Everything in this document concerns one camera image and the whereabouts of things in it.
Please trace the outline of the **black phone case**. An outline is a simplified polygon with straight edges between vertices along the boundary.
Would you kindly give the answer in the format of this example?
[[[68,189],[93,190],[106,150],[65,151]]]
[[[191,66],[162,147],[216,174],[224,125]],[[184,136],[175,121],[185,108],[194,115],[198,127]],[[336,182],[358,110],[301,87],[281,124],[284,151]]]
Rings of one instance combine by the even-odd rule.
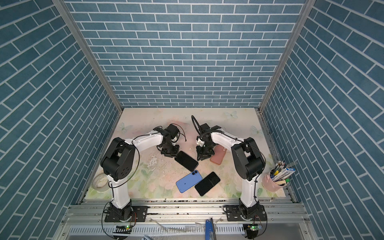
[[[186,154],[183,151],[179,151],[175,156],[175,161],[186,168],[188,171],[193,172],[196,167],[199,165],[198,161],[193,159],[191,156]]]

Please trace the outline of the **blue smartphone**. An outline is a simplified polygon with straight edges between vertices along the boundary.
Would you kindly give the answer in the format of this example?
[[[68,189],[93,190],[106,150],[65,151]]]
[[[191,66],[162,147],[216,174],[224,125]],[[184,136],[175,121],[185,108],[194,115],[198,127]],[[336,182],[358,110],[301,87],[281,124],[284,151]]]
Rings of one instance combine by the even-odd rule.
[[[178,180],[176,182],[176,186],[179,189],[180,193],[184,193],[202,180],[203,178],[199,171],[195,170],[183,177],[182,179]]]

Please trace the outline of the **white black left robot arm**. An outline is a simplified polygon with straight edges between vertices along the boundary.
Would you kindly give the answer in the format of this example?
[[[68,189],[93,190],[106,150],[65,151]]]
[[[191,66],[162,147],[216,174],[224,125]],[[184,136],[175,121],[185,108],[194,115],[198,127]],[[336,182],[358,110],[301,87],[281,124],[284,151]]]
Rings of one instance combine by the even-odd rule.
[[[180,132],[158,130],[133,139],[112,140],[101,160],[101,167],[112,189],[113,199],[108,210],[116,222],[126,222],[133,218],[132,200],[126,182],[130,179],[134,160],[139,160],[140,152],[151,147],[159,147],[167,157],[176,156],[180,148],[177,145],[180,135]]]

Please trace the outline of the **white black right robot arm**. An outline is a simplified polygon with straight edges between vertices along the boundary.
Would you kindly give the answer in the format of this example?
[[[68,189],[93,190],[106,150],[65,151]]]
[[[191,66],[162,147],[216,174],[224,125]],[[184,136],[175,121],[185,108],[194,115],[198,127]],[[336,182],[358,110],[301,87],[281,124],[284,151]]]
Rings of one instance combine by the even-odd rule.
[[[238,138],[226,133],[218,126],[199,130],[197,136],[198,160],[214,155],[214,147],[220,145],[232,153],[237,174],[242,178],[242,192],[239,199],[239,213],[245,220],[258,217],[267,221],[265,208],[257,197],[258,177],[266,167],[265,156],[253,138]]]

